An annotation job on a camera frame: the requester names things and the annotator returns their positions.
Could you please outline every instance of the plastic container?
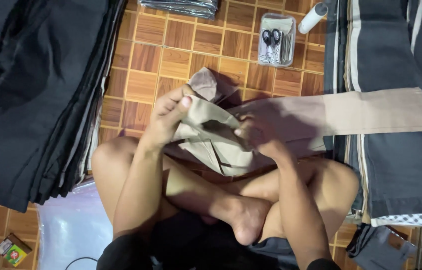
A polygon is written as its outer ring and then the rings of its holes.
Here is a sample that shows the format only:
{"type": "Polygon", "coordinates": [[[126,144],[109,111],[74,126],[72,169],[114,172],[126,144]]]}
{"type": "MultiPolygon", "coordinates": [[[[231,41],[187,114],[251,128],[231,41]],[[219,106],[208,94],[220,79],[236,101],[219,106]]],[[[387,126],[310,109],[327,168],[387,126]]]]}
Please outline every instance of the plastic container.
{"type": "MultiPolygon", "coordinates": [[[[264,66],[273,66],[273,67],[287,67],[289,65],[292,64],[292,61],[294,60],[294,47],[296,44],[296,19],[291,16],[291,15],[281,15],[281,14],[277,14],[277,13],[266,13],[261,17],[261,25],[263,24],[263,19],[292,19],[292,26],[291,26],[291,30],[289,31],[289,34],[292,34],[292,48],[291,48],[291,53],[290,53],[290,58],[289,60],[287,60],[286,62],[280,63],[280,64],[275,64],[275,63],[268,63],[268,62],[263,62],[259,59],[259,52],[261,52],[261,46],[263,44],[263,42],[261,42],[261,40],[258,42],[258,58],[257,58],[257,62],[260,65],[264,65],[264,66]]],[[[260,31],[259,31],[259,37],[260,39],[262,38],[263,35],[263,28],[261,27],[260,31]]]]}

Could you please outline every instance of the black shorts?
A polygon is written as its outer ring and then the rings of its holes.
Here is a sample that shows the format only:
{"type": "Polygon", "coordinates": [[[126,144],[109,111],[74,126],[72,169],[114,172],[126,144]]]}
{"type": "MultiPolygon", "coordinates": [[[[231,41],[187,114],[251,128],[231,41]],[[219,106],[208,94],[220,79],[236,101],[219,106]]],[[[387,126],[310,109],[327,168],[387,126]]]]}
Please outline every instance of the black shorts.
{"type": "Polygon", "coordinates": [[[287,239],[270,237],[249,246],[240,245],[231,226],[218,222],[205,224],[199,215],[180,211],[171,218],[158,222],[150,237],[153,261],[159,264],[163,258],[199,249],[247,250],[259,257],[267,269],[298,269],[296,257],[287,239]]]}

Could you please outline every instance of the scissors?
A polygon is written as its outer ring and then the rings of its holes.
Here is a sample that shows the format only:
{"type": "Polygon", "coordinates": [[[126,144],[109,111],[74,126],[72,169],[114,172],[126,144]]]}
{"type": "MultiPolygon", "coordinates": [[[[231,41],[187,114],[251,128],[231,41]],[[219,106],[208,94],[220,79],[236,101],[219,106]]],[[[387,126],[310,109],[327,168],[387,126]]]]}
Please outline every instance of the scissors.
{"type": "Polygon", "coordinates": [[[263,33],[261,34],[264,43],[267,46],[276,46],[281,41],[282,32],[278,29],[264,29],[263,33]]]}

